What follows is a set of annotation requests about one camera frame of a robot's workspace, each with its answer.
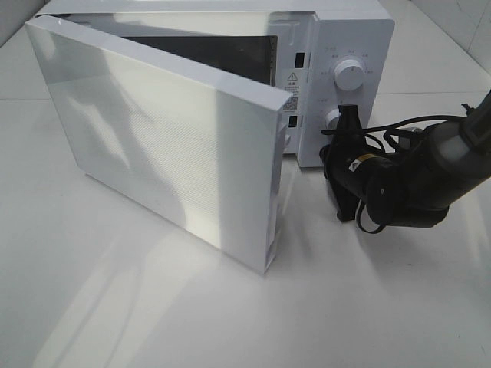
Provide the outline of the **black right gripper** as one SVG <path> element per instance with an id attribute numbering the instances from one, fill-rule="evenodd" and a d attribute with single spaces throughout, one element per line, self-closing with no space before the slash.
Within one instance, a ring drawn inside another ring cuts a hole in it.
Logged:
<path id="1" fill-rule="evenodd" d="M 369 133 L 360 131 L 356 104 L 338 106 L 336 130 L 325 130 L 331 142 L 321 149 L 325 178 L 337 204 L 341 222 L 354 221 L 360 202 L 399 202 L 397 152 Z"/>

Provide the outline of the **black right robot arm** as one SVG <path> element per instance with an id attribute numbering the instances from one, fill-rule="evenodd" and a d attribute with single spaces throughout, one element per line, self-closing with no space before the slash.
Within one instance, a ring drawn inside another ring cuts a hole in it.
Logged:
<path id="1" fill-rule="evenodd" d="M 354 104 L 339 106 L 319 152 L 341 222 L 363 212 L 376 224 L 432 228 L 450 205 L 490 178 L 490 97 L 463 116 L 414 117 L 363 128 Z"/>

